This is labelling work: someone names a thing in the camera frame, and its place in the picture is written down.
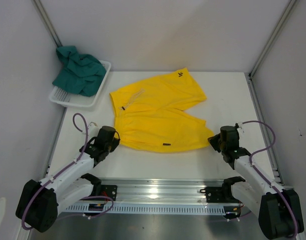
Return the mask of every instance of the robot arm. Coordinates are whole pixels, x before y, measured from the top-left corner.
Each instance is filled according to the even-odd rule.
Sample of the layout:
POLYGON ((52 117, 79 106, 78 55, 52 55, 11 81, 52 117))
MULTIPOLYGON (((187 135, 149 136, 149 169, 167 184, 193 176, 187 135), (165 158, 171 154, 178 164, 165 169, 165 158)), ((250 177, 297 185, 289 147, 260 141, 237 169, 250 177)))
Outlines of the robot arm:
POLYGON ((242 177, 225 179, 222 187, 206 187, 206 200, 214 202, 210 197, 216 193, 216 198, 226 203, 242 202, 258 218, 259 226, 268 239, 287 237, 296 231, 302 233, 304 224, 300 199, 293 189, 284 189, 274 182, 256 163, 250 160, 250 153, 239 146, 239 126, 223 126, 220 133, 210 137, 209 143, 214 150, 222 154, 223 159, 242 177))
POLYGON ((80 154, 68 166, 39 182, 30 180, 23 188, 15 215, 20 219, 25 218, 27 224, 41 233, 48 230, 58 215, 73 203, 84 197, 100 195, 101 180, 87 172, 113 152, 120 139, 114 137, 116 130, 109 126, 99 129, 91 123, 88 132, 91 139, 79 160, 77 157, 80 154), (29 202, 40 189, 25 215, 29 202))

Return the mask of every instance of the yellow shorts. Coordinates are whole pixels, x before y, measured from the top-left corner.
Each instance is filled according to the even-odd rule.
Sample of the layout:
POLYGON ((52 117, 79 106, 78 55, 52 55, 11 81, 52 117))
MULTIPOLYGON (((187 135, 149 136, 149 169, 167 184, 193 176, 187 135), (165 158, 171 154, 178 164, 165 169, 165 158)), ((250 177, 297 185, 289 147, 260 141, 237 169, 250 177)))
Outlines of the yellow shorts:
POLYGON ((209 145, 206 121, 184 110, 207 99, 186 68, 154 76, 110 93, 122 145, 159 153, 209 145))

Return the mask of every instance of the white work surface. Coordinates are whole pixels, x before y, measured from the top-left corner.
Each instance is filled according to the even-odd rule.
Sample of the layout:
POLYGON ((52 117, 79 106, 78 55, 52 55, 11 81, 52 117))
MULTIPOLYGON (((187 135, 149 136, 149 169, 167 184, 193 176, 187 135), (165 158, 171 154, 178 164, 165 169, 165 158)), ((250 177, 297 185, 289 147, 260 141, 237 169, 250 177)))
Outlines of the white work surface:
MULTIPOLYGON (((88 124, 95 122, 99 127, 114 126, 114 112, 109 93, 130 83, 164 73, 110 72, 93 111, 69 107, 63 120, 49 173, 72 161, 84 144, 85 135, 75 129, 72 122, 73 114, 83 114, 88 124)), ((235 123, 257 120, 244 73, 191 72, 190 74, 204 90, 207 100, 188 109, 187 113, 205 119, 206 126, 215 134, 220 132, 222 126, 234 126, 235 123)), ((78 116, 76 123, 80 128, 83 127, 83 122, 78 116)), ((265 147, 257 123, 244 125, 243 131, 239 131, 241 147, 251 153, 265 147)), ((273 178, 266 152, 256 154, 254 160, 273 178)), ((238 175, 211 146, 187 152, 155 153, 119 145, 90 173, 99 178, 163 180, 214 180, 238 175)))

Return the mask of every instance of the white tray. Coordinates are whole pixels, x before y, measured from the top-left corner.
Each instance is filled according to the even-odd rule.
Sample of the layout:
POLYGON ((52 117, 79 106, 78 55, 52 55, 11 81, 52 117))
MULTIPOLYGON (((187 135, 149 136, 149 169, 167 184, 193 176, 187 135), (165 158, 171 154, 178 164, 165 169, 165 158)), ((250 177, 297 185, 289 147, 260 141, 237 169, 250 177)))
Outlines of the white tray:
POLYGON ((99 89, 97 90, 97 93, 93 96, 82 96, 78 94, 72 94, 68 93, 67 91, 64 91, 63 89, 55 86, 50 93, 48 99, 53 102, 60 104, 64 107, 78 107, 78 108, 91 108, 96 103, 101 89, 104 85, 104 82, 107 79, 107 76, 109 74, 109 71, 111 69, 111 63, 108 61, 100 60, 100 63, 103 65, 103 67, 106 69, 106 74, 103 78, 103 81, 101 85, 99 86, 99 89))

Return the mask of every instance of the green cloth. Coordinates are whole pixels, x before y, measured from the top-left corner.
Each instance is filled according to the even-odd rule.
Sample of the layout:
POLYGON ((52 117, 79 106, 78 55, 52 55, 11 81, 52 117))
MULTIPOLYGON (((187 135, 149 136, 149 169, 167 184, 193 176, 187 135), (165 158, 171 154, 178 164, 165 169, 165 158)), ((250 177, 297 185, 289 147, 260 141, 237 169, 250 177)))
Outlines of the green cloth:
POLYGON ((107 72, 104 66, 90 54, 79 54, 75 46, 61 46, 56 49, 63 69, 53 85, 71 94, 91 97, 98 92, 107 72))

